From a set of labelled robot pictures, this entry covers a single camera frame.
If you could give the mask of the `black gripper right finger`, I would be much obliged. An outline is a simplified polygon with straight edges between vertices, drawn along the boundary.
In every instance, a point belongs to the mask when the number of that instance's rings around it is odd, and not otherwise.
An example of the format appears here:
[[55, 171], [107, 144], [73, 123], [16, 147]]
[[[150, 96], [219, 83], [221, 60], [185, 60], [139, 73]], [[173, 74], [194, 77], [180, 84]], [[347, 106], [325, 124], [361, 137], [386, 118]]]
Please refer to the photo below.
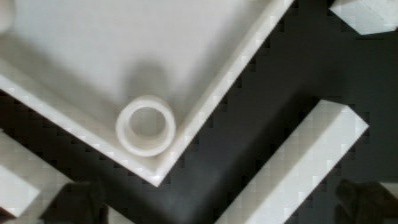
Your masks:
[[398, 219], [398, 198], [379, 182], [343, 179], [336, 196], [334, 224], [384, 224], [388, 219]]

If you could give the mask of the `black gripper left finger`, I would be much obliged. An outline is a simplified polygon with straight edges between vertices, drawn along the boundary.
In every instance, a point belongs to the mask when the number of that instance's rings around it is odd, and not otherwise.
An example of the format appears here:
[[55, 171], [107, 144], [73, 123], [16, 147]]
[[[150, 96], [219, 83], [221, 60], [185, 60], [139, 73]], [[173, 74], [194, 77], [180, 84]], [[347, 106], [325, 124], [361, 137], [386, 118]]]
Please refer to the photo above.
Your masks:
[[43, 224], [109, 224], [102, 184], [68, 183], [39, 216]]

